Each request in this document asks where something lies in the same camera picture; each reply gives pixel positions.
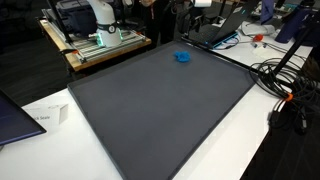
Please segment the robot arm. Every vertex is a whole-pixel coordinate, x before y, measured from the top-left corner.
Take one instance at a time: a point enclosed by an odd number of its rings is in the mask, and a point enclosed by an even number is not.
[[[101,47],[113,47],[121,43],[120,29],[112,7],[102,0],[87,0],[97,18],[97,39]]]

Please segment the dark gray mat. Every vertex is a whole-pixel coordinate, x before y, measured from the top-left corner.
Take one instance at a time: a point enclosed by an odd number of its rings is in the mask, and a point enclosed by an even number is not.
[[[175,51],[188,51],[191,61],[175,61]],[[163,180],[253,84],[245,69],[170,43],[71,83],[69,90],[124,179]]]

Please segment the floor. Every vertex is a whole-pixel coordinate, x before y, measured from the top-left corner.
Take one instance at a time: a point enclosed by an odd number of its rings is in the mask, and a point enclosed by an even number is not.
[[[218,10],[217,5],[209,11]],[[4,51],[0,55],[0,88],[20,106],[60,91],[73,81],[57,49],[41,36]],[[282,118],[292,119],[288,115],[292,113],[285,109]],[[304,136],[293,128],[270,130],[242,179],[319,179],[320,122],[319,117],[311,119],[312,126]]]

